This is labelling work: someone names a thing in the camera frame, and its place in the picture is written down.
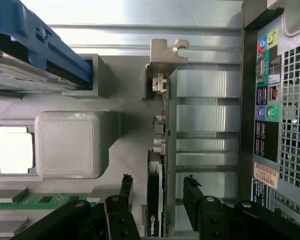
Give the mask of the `beige barcode label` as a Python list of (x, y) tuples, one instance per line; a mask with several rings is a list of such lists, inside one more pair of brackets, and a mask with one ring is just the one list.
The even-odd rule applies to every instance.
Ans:
[(278, 188), (279, 174), (271, 167), (255, 162), (253, 165), (253, 177), (274, 190)]

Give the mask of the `green RAM stick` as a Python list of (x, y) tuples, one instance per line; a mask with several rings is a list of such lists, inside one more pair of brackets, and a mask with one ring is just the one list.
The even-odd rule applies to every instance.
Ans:
[(29, 193), (13, 203), (0, 203), (0, 211), (55, 210), (72, 200), (87, 200), (87, 193)]

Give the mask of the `grey printed parts rack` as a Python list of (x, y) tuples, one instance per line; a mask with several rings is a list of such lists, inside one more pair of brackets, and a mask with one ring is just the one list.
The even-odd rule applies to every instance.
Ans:
[[(145, 235), (148, 151), (153, 148), (153, 117), (161, 102), (144, 99), (148, 56), (87, 55), (93, 90), (17, 92), (0, 99), (0, 126), (27, 127), (33, 134), (34, 167), (28, 174), (0, 174), (0, 203), (27, 194), (82, 194), (94, 206), (120, 192), (125, 174), (133, 178), (129, 210), (140, 240)], [(0, 240), (14, 240), (22, 230), (56, 209), (0, 210)]]

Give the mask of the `silver CPU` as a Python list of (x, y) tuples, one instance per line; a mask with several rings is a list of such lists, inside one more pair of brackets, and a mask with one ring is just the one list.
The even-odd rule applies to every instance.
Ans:
[(0, 174), (28, 174), (34, 157), (34, 135), (27, 127), (0, 126)]

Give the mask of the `open black PC case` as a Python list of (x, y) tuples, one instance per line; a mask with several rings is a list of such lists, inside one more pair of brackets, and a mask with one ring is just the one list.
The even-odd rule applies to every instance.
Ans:
[[(300, 226), (300, 0), (244, 0), (238, 198)], [(255, 179), (276, 170), (278, 187)]]

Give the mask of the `hard disk in blue caddy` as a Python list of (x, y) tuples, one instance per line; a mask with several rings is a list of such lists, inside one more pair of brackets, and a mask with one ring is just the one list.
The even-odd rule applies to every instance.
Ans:
[(0, 51), (91, 89), (93, 68), (20, 0), (0, 0)]

